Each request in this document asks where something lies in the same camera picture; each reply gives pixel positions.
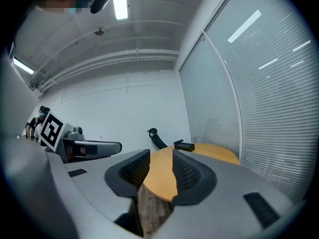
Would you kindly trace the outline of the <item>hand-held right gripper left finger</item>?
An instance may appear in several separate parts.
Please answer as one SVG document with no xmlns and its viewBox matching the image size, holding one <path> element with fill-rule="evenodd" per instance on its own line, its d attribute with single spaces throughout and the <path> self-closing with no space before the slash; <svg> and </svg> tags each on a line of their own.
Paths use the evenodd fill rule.
<svg viewBox="0 0 319 239">
<path fill-rule="evenodd" d="M 113 192 L 125 198 L 137 198 L 138 190 L 150 170 L 150 150 L 138 151 L 105 172 L 105 182 Z"/>
</svg>

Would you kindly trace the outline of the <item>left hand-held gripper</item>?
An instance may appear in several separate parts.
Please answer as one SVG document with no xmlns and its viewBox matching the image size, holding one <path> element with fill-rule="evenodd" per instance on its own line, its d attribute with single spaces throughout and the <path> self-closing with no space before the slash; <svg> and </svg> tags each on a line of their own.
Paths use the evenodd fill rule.
<svg viewBox="0 0 319 239">
<path fill-rule="evenodd" d="M 53 112 L 46 116 L 39 138 L 64 163 L 108 157 L 122 151 L 120 142 L 85 140 L 81 127 L 63 122 Z"/>
</svg>

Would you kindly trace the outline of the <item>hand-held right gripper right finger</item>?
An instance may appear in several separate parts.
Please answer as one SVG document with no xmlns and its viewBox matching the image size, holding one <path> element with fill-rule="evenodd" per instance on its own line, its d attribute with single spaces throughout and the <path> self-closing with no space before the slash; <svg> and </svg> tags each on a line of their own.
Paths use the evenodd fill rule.
<svg viewBox="0 0 319 239">
<path fill-rule="evenodd" d="M 172 206 L 197 205 L 213 192 L 217 184 L 216 174 L 210 167 L 176 149 L 172 152 L 172 172 L 177 188 Z"/>
</svg>

